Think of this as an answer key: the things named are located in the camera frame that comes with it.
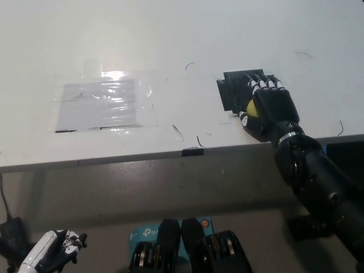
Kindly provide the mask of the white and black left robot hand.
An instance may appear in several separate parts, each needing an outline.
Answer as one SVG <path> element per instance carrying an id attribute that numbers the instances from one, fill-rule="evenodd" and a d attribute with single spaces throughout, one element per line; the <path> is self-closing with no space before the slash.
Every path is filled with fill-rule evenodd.
<path id="1" fill-rule="evenodd" d="M 46 232 L 21 263 L 18 273 L 62 272 L 64 266 L 77 263 L 79 251 L 87 247 L 88 235 L 64 230 Z"/>

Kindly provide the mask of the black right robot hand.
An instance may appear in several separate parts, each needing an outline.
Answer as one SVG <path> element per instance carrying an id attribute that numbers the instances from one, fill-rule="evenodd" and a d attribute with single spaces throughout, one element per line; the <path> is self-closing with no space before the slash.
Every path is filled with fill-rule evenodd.
<path id="1" fill-rule="evenodd" d="M 255 73 L 244 76 L 247 88 L 239 118 L 248 134 L 278 146 L 283 140 L 304 133 L 292 97 L 277 77 Z"/>

